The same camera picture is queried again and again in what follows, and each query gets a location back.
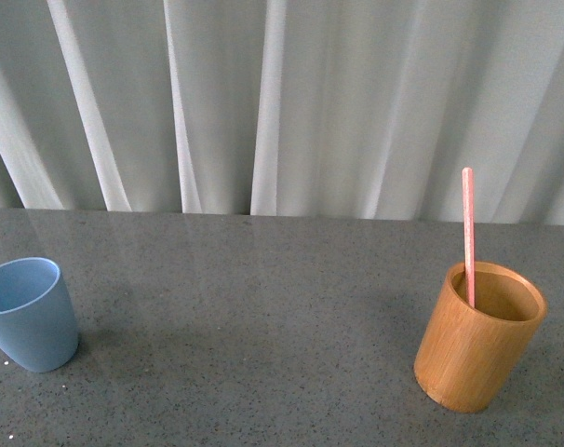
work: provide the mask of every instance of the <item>gray countertop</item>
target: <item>gray countertop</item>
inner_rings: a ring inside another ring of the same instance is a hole
[[[549,302],[477,414],[412,372],[459,224],[0,210],[0,264],[33,255],[81,342],[44,374],[0,351],[0,445],[564,445],[564,227],[477,226]]]

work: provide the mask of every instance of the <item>sheer curtain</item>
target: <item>sheer curtain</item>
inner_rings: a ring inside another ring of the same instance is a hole
[[[0,207],[564,224],[564,1],[0,2]]]

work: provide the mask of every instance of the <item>popsicle stick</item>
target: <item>popsicle stick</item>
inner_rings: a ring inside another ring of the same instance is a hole
[[[472,168],[462,169],[464,207],[464,268],[468,304],[475,306],[475,174]]]

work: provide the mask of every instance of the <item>plastic cup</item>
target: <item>plastic cup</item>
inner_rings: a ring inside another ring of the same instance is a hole
[[[59,368],[75,353],[77,322],[59,266],[45,258],[0,265],[0,348],[26,370]]]

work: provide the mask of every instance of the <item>wooden cup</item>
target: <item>wooden cup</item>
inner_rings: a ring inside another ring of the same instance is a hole
[[[414,361],[424,392],[462,413],[489,405],[547,311],[543,295],[518,273],[483,262],[475,272],[473,308],[464,264],[448,271]]]

